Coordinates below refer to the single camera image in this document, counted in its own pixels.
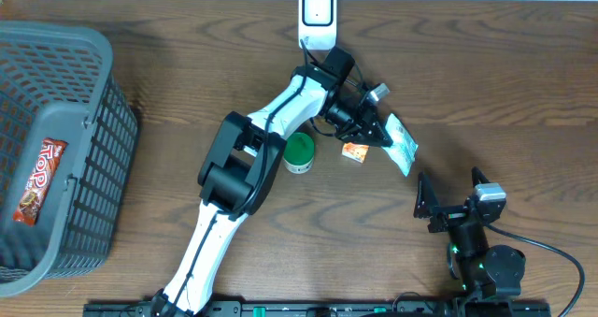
laundry basket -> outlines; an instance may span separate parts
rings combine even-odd
[[[0,22],[0,297],[107,258],[137,123],[88,28]],[[68,143],[36,225],[12,220],[42,140]]]

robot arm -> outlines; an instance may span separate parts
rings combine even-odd
[[[297,67],[287,89],[266,107],[248,117],[236,112],[226,116],[199,173],[203,200],[197,226],[175,277],[152,299],[152,315],[193,316],[204,307],[233,235],[265,200],[286,139],[305,121],[321,115],[345,142],[392,144],[377,117],[375,98],[364,95],[357,104],[339,98],[354,63],[350,54],[333,48],[322,64]],[[368,93],[375,97],[376,92]],[[266,134],[268,118],[271,123]],[[253,164],[232,155],[232,150],[254,156]]]

wood grain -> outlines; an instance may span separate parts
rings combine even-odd
[[[341,0],[339,43],[420,144],[404,178],[386,153],[363,165],[312,134],[313,169],[278,173],[236,234],[215,292],[246,299],[393,299],[457,290],[448,237],[412,218],[416,175],[461,202],[480,166],[508,193],[497,226],[577,257],[587,284],[573,315],[598,310],[598,4]],[[294,0],[6,0],[2,19],[85,25],[107,36],[114,73],[143,129],[106,264],[0,301],[2,315],[79,316],[90,300],[136,301],[164,287],[197,217],[196,175],[221,120],[280,93],[302,62]],[[577,273],[527,256],[523,297],[556,315]]]

green lid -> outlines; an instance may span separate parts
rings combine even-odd
[[[314,140],[304,133],[294,133],[287,139],[284,160],[294,166],[303,166],[314,157]]]

snack package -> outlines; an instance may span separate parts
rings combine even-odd
[[[343,145],[343,155],[354,161],[363,163],[369,148],[367,145],[347,143]]]
[[[22,194],[21,201],[19,201],[19,207],[12,215],[12,220],[30,226],[36,224],[37,216],[44,204],[50,183],[67,145],[64,141],[51,138],[46,138],[41,143],[41,151],[37,156],[36,167],[29,176],[29,180],[27,180],[25,192]]]
[[[384,151],[399,166],[405,177],[409,174],[411,165],[415,162],[415,153],[418,150],[418,143],[407,132],[401,121],[391,114],[386,121],[386,131],[392,138],[390,147],[383,147]]]

